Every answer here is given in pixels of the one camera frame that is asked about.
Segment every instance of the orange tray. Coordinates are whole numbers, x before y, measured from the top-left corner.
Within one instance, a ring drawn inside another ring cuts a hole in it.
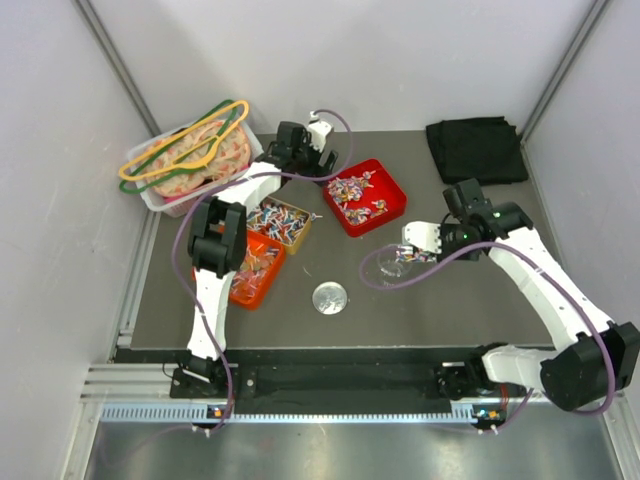
[[[231,294],[229,298],[236,305],[240,305],[248,310],[255,310],[260,306],[262,300],[264,300],[264,296],[269,291],[271,284],[276,278],[276,275],[280,271],[280,267],[284,263],[284,259],[286,257],[286,253],[284,250],[284,246],[275,240],[271,240],[264,235],[260,235],[259,233],[252,232],[251,230],[247,231],[247,248],[253,253],[260,254],[265,251],[268,247],[272,247],[277,250],[273,263],[267,268],[267,272],[264,277],[257,285],[255,293],[251,296],[241,296],[234,294],[233,286],[231,287]]]

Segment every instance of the pile of candy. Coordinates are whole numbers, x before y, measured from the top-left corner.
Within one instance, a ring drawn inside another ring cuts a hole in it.
[[[396,250],[396,262],[429,263],[436,262],[437,256],[426,250],[420,250],[411,245],[399,246]]]
[[[309,215],[301,210],[265,200],[249,212],[247,228],[284,245],[293,245],[307,220]]]
[[[365,188],[373,188],[369,181],[376,171],[363,172],[361,177],[334,178],[327,186],[329,194],[336,204],[340,205],[342,213],[351,225],[362,225],[370,218],[377,217],[387,211],[387,202],[384,200],[374,200],[369,207],[347,208],[349,202],[359,202]]]
[[[273,265],[278,249],[266,245],[247,246],[247,254],[240,270],[233,277],[231,295],[239,300],[251,300],[262,284],[265,275]]]

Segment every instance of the yellow clothes hanger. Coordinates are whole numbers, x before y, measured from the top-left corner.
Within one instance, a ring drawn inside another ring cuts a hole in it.
[[[215,118],[219,117],[220,115],[223,115],[223,114],[227,113],[230,110],[233,110],[234,108],[236,108],[238,106],[242,106],[242,114],[231,125],[229,125],[229,127],[221,135],[214,135],[214,136],[209,137],[209,138],[203,140],[202,142],[194,145],[189,150],[184,152],[182,155],[174,158],[171,161],[171,165],[169,165],[167,167],[162,167],[162,168],[159,168],[157,170],[150,171],[150,172],[144,172],[144,173],[141,173],[141,174],[138,174],[138,175],[129,175],[129,174],[126,173],[127,171],[132,171],[133,168],[135,167],[135,165],[139,164],[140,162],[144,162],[151,155],[155,154],[158,150],[160,150],[164,146],[166,146],[167,143],[175,142],[176,140],[179,140],[179,139],[185,137],[186,135],[191,133],[196,128],[199,128],[202,125],[211,122],[212,120],[214,120]],[[161,175],[163,173],[171,172],[171,171],[176,170],[176,169],[197,170],[199,168],[206,167],[209,164],[209,162],[211,162],[211,160],[213,160],[215,158],[216,153],[218,152],[218,146],[227,137],[227,135],[229,135],[229,133],[231,133],[231,131],[240,124],[240,122],[242,122],[245,118],[247,118],[247,115],[249,115],[249,104],[245,100],[238,100],[236,102],[233,102],[230,105],[227,105],[226,107],[221,108],[220,110],[218,110],[216,112],[213,112],[211,115],[203,118],[199,122],[194,123],[189,128],[186,128],[185,130],[182,130],[181,132],[178,132],[175,135],[172,135],[172,136],[166,138],[159,145],[156,145],[151,150],[148,150],[148,151],[144,152],[139,157],[134,158],[130,162],[126,163],[125,165],[120,167],[120,170],[118,170],[118,176],[120,178],[122,178],[123,180],[126,180],[128,182],[137,182],[138,180],[142,180],[144,178],[149,178],[149,177],[154,177],[156,175]],[[200,159],[198,159],[196,161],[193,161],[193,162],[182,162],[182,160],[184,158],[186,158],[187,156],[189,156],[191,153],[195,152],[196,150],[198,150],[203,145],[210,144],[211,142],[214,142],[213,146],[211,147],[211,149],[209,150],[209,152],[206,155],[204,155]]]

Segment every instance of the orange bin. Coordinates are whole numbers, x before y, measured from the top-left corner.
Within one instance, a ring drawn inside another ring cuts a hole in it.
[[[247,231],[247,255],[231,286],[231,301],[249,310],[260,306],[284,263],[284,246],[259,233]]]

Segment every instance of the silver plate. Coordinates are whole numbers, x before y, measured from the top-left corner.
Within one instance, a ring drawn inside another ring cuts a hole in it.
[[[311,296],[313,306],[324,315],[335,315],[347,306],[347,291],[336,282],[324,282],[318,285]]]

